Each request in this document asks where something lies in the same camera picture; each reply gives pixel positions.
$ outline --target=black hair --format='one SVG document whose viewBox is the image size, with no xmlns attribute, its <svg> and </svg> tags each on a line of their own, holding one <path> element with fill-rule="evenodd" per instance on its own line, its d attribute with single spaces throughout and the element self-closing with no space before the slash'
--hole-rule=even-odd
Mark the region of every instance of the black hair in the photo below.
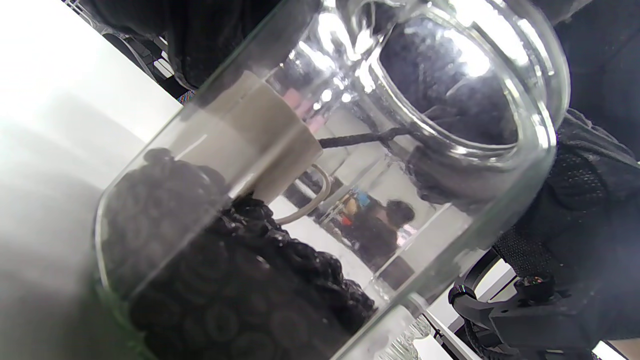
<svg viewBox="0 0 640 360">
<path fill-rule="evenodd" d="M 398 229 L 412 222 L 415 218 L 415 212 L 411 205 L 402 200 L 389 200 L 386 209 L 389 224 Z"/>
</svg>

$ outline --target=glass jar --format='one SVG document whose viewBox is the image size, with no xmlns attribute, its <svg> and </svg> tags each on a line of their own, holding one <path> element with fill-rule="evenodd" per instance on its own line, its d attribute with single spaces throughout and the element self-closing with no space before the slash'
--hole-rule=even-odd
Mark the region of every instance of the glass jar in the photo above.
<svg viewBox="0 0 640 360">
<path fill-rule="evenodd" d="M 283 1 L 100 201 L 100 294 L 141 356 L 360 359 L 400 336 L 554 157 L 566 62 L 509 3 Z"/>
<path fill-rule="evenodd" d="M 407 328 L 400 337 L 394 340 L 382 353 L 378 354 L 377 360 L 420 360 L 418 349 L 413 342 L 422 340 L 431 335 L 431 324 L 424 315 L 417 319 Z"/>
</svg>

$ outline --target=white table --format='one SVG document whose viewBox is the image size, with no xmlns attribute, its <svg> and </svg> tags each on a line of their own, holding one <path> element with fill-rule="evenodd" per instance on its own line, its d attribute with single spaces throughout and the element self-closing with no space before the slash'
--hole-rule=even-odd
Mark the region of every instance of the white table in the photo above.
<svg viewBox="0 0 640 360">
<path fill-rule="evenodd" d="M 0 353 L 127 360 L 90 285 L 102 189 L 180 108 L 60 0 L 0 4 Z"/>
</svg>

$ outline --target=black wire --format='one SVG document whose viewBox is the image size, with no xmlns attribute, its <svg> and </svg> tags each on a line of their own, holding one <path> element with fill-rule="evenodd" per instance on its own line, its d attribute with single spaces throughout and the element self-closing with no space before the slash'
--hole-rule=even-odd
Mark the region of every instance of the black wire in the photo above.
<svg viewBox="0 0 640 360">
<path fill-rule="evenodd" d="M 359 135 L 347 135 L 337 136 L 335 138 L 323 138 L 318 142 L 323 149 L 331 149 L 333 147 L 345 147 L 358 145 L 360 143 L 367 142 L 388 142 L 393 140 L 397 136 L 409 135 L 411 131 L 406 127 L 394 127 L 379 134 L 359 134 Z"/>
<path fill-rule="evenodd" d="M 485 360 L 518 360 L 520 356 L 505 354 L 503 352 L 493 351 L 484 347 L 480 343 L 480 339 L 478 338 L 476 332 L 474 331 L 473 323 L 465 319 L 465 331 L 467 332 L 467 337 L 469 338 L 469 342 L 474 350 Z"/>
</svg>

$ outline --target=black beads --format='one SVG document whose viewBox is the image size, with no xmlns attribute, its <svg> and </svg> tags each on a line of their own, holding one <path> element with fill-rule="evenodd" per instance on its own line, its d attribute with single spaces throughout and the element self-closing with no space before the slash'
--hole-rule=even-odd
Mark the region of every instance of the black beads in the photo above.
<svg viewBox="0 0 640 360">
<path fill-rule="evenodd" d="M 340 261 L 264 202 L 228 200 L 220 173 L 166 149 L 144 159 L 108 201 L 102 248 L 158 360 L 328 359 L 373 315 Z"/>
</svg>

